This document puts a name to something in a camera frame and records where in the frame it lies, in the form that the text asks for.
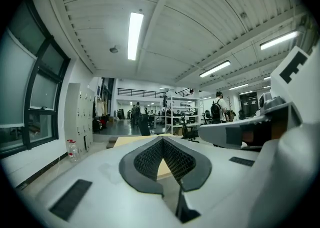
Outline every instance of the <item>black logo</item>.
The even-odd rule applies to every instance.
[[[298,52],[292,61],[286,66],[286,68],[280,73],[280,76],[282,79],[289,84],[291,82],[291,74],[295,73],[297,74],[299,72],[298,65],[304,65],[305,61],[307,60],[307,57],[304,56],[301,52]]]

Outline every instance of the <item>ceiling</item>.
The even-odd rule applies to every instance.
[[[260,82],[298,41],[260,50],[296,29],[306,14],[300,0],[61,0],[68,22],[96,76],[225,89]],[[128,60],[131,12],[143,13],[136,60]],[[109,49],[116,46],[118,53]],[[229,60],[204,78],[199,74]]]

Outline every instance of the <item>railing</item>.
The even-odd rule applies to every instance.
[[[118,89],[118,95],[131,97],[148,97],[148,98],[163,98],[165,92],[149,91],[149,90],[132,90],[132,89]]]
[[[194,93],[194,90],[190,88],[177,92],[177,94],[182,97],[190,96],[193,93]]]

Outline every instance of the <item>shelving unit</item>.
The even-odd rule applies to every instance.
[[[175,106],[174,105],[174,101],[185,101],[185,102],[189,102],[189,101],[194,101],[195,104],[197,106]],[[200,98],[185,98],[185,97],[173,97],[170,96],[167,98],[167,107],[165,107],[165,131],[169,130],[171,128],[171,134],[174,134],[174,128],[181,128],[183,127],[183,124],[179,124],[179,125],[172,125],[174,123],[174,119],[180,119],[181,116],[175,116],[174,115],[174,110],[175,109],[175,113],[177,112],[178,109],[197,109],[198,114],[197,115],[189,115],[189,116],[185,116],[185,119],[191,118],[191,117],[195,117],[195,123],[189,123],[186,126],[187,127],[195,127],[195,126],[199,126],[202,124],[201,122],[201,117],[202,117],[202,113],[204,112],[204,101],[203,99]],[[167,116],[167,110],[171,111],[171,115]],[[167,118],[171,118],[171,123],[167,123]]]

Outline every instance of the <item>person in white shirt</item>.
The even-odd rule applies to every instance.
[[[220,122],[219,123],[225,123],[227,121],[229,121],[229,117],[227,115],[227,103],[224,100],[224,96],[222,94],[222,92],[218,91],[216,93],[216,98],[213,100],[214,103],[217,103],[218,105],[220,105],[221,109],[220,109]]]

